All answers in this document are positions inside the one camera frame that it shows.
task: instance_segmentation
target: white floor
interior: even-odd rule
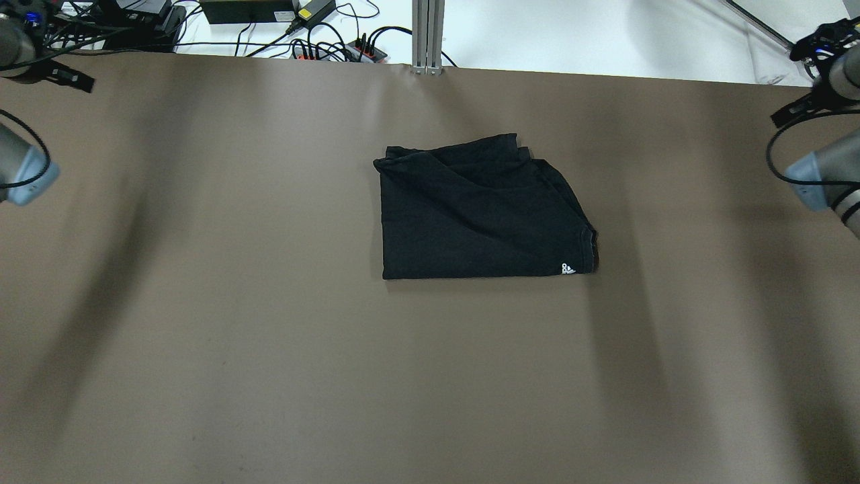
[[[343,5],[346,0],[339,0]],[[359,15],[373,8],[352,0]],[[383,25],[412,26],[408,0],[377,0],[380,14],[361,20],[362,33]],[[811,34],[823,22],[847,16],[840,0],[746,0],[739,2],[788,39]],[[189,11],[193,3],[184,3]],[[327,22],[345,40],[355,20],[339,14]],[[235,42],[247,25],[209,25],[198,15],[188,22],[183,42]],[[250,41],[269,42],[285,24],[258,24]],[[296,36],[306,36],[301,30]],[[248,33],[243,36],[248,40]],[[334,41],[318,28],[314,40]],[[390,62],[411,62],[411,40],[391,31],[378,46]],[[551,71],[647,78],[679,78],[809,85],[806,74],[784,52],[748,27],[718,0],[449,0],[445,5],[445,51],[461,67],[511,71]],[[187,46],[183,53],[233,55],[233,46]],[[285,51],[273,48],[265,56]]]

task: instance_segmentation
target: black box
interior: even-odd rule
[[[209,23],[292,22],[298,0],[200,0]]]

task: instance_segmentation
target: metal bracket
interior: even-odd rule
[[[445,0],[412,0],[412,72],[442,73]]]

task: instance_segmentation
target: folded garment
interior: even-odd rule
[[[596,232],[562,174],[516,134],[374,160],[383,279],[593,272]]]

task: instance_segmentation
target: folded black shorts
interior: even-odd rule
[[[596,232],[562,174],[516,134],[435,150],[389,146],[383,279],[553,276],[595,270]]]

